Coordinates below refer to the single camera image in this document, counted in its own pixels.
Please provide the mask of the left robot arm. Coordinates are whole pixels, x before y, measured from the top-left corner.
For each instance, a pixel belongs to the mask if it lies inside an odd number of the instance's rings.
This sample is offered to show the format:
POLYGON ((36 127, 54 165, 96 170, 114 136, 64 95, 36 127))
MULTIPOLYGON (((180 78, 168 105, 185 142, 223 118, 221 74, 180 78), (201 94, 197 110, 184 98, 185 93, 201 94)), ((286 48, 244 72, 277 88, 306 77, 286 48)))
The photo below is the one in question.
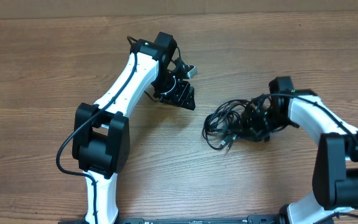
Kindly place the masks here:
POLYGON ((76 109, 72 156, 86 179, 88 211, 82 223, 117 223, 117 175, 129 157, 129 118, 147 87, 158 103, 194 110, 195 90, 189 79, 196 67, 187 65, 170 34, 159 32, 153 42, 127 38, 130 54, 112 87, 92 105, 76 109))

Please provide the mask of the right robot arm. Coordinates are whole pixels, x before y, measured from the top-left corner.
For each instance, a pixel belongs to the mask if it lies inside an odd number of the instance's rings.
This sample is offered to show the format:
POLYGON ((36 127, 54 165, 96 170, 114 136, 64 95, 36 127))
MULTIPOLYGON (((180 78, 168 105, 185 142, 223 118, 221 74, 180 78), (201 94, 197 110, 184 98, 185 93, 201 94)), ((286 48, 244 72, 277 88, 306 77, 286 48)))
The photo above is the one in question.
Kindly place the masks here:
POLYGON ((317 144, 312 191, 276 215, 248 216, 248 223, 333 223, 358 218, 358 128, 335 115, 310 89, 277 77, 270 92, 249 100, 241 115, 242 137, 268 141, 288 126, 303 128, 317 144))

